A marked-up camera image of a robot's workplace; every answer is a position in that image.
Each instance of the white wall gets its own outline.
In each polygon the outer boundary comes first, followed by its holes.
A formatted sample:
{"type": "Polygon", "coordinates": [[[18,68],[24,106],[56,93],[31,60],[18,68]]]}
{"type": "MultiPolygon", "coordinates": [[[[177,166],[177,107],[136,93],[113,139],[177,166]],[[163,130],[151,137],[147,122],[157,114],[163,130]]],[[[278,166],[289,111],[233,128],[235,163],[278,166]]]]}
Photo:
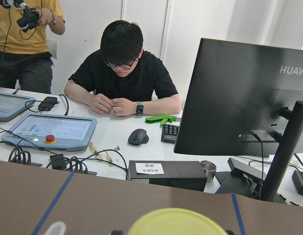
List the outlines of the white wall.
{"type": "Polygon", "coordinates": [[[118,19],[137,22],[144,48],[160,57],[186,98],[201,37],[302,48],[303,0],[60,0],[66,32],[59,42],[54,94],[100,46],[104,28],[118,19]]]}

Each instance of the blue tablet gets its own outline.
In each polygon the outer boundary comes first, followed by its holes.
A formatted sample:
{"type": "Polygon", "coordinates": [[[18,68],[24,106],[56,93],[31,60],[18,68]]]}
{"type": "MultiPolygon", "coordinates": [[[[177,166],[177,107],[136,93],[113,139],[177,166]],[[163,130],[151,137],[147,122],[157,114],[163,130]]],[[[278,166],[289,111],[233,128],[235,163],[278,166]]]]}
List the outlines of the blue tablet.
{"type": "Polygon", "coordinates": [[[25,111],[25,102],[27,107],[30,107],[35,102],[35,98],[0,92],[0,121],[10,121],[25,111]]]}
{"type": "Polygon", "coordinates": [[[28,114],[2,140],[33,148],[80,151],[87,148],[96,124],[90,117],[28,114]]]}

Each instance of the beaded bracelet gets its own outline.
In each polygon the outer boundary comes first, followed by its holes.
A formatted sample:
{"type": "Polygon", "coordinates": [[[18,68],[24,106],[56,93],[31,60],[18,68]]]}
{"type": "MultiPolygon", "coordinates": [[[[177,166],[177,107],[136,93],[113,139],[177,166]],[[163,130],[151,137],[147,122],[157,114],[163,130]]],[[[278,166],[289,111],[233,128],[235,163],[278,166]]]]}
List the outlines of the beaded bracelet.
{"type": "Polygon", "coordinates": [[[50,7],[46,7],[46,8],[48,8],[51,11],[51,14],[52,14],[50,23],[52,22],[53,25],[55,25],[54,11],[50,7]]]}

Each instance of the hand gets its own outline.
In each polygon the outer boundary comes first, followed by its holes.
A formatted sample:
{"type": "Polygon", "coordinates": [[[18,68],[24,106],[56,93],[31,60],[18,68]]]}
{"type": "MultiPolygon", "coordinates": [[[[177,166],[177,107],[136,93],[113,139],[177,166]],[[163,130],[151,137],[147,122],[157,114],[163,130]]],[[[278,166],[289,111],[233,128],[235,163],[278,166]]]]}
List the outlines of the hand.
{"type": "Polygon", "coordinates": [[[37,9],[39,13],[39,26],[45,26],[51,23],[52,13],[48,8],[41,8],[41,11],[37,9]]]}
{"type": "Polygon", "coordinates": [[[89,101],[89,107],[100,114],[110,113],[112,106],[112,101],[103,94],[93,95],[89,101]]]}
{"type": "Polygon", "coordinates": [[[136,102],[125,98],[112,99],[111,101],[113,103],[114,116],[128,116],[136,113],[136,102]]]}

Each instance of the black monitor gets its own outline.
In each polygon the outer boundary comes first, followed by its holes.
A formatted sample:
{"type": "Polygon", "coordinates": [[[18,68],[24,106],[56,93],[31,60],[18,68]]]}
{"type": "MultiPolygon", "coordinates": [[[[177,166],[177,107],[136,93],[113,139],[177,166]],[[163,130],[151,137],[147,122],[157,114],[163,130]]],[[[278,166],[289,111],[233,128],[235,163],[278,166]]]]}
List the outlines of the black monitor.
{"type": "Polygon", "coordinates": [[[275,154],[288,123],[280,112],[298,100],[303,50],[202,38],[174,152],[262,156],[261,139],[263,155],[275,154]]]}

